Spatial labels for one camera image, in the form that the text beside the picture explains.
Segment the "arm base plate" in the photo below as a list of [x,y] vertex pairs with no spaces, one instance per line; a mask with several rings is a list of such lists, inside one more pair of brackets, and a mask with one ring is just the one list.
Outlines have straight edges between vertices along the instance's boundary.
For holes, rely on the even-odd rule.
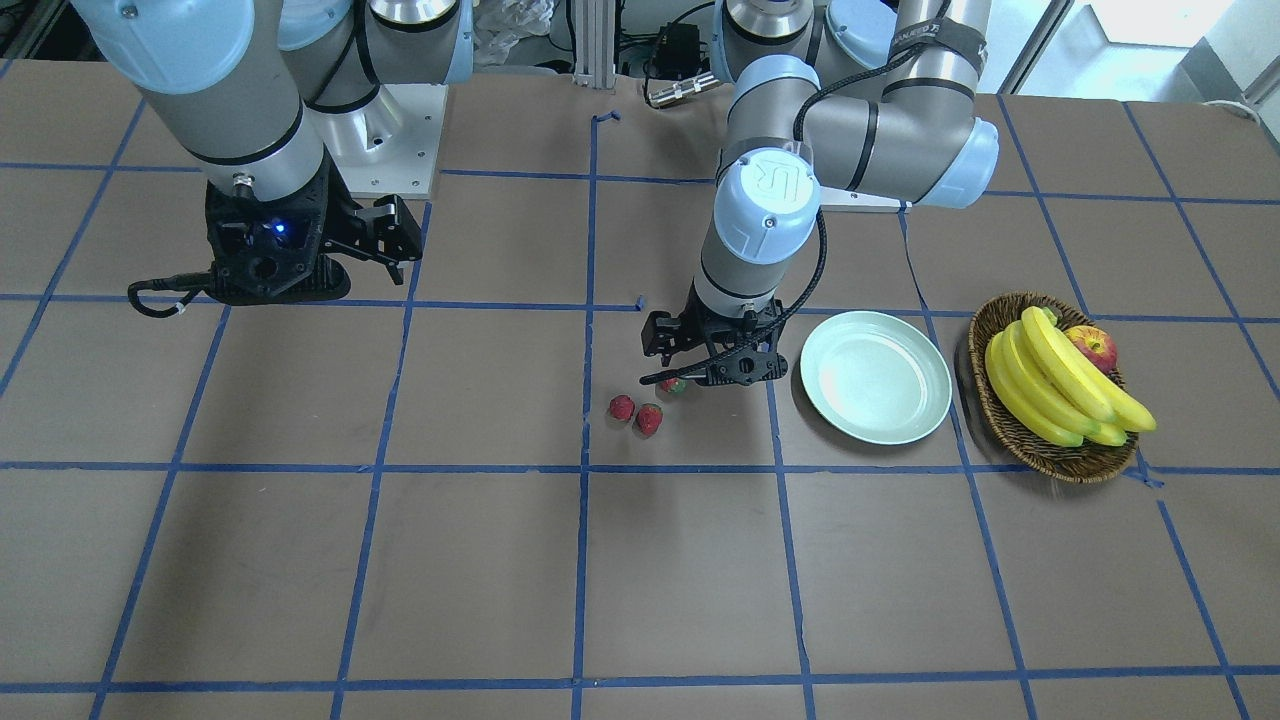
[[428,200],[448,97],[443,85],[390,85],[364,108],[307,114],[353,197]]
[[910,211],[913,204],[874,195],[840,192],[823,193],[820,209],[836,213],[900,213]]

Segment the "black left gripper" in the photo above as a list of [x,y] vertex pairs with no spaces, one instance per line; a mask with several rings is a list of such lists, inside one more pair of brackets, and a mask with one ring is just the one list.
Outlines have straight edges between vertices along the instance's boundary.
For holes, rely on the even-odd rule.
[[680,318],[690,322],[687,337],[694,348],[707,351],[708,359],[694,363],[680,377],[703,387],[751,386],[785,378],[788,360],[780,351],[785,310],[782,301],[772,299],[758,311],[722,316],[691,288]]

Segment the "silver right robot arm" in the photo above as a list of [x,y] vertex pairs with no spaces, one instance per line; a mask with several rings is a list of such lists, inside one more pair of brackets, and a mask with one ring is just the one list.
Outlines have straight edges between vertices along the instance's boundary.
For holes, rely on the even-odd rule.
[[424,255],[396,193],[362,205],[340,165],[406,145],[393,85],[474,72],[471,1],[77,1],[105,59],[206,177],[206,270],[137,281],[151,318],[206,295],[230,306],[343,299],[340,256],[394,284]]

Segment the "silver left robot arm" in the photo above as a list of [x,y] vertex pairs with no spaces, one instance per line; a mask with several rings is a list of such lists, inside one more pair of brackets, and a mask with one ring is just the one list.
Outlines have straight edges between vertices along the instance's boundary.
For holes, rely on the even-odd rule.
[[987,1],[717,1],[710,64],[732,85],[710,223],[678,314],[653,311],[653,386],[750,386],[787,372],[780,337],[799,299],[777,296],[797,251],[826,241],[824,188],[966,208],[986,191],[998,133],[975,114]]

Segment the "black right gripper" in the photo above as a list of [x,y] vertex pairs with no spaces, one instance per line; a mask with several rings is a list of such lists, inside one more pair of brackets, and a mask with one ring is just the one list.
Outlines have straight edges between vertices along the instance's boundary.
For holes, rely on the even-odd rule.
[[283,199],[260,200],[252,190],[224,193],[207,183],[211,297],[233,306],[343,299],[349,274],[323,249],[340,228],[339,210],[351,204],[338,179],[324,152],[315,176]]

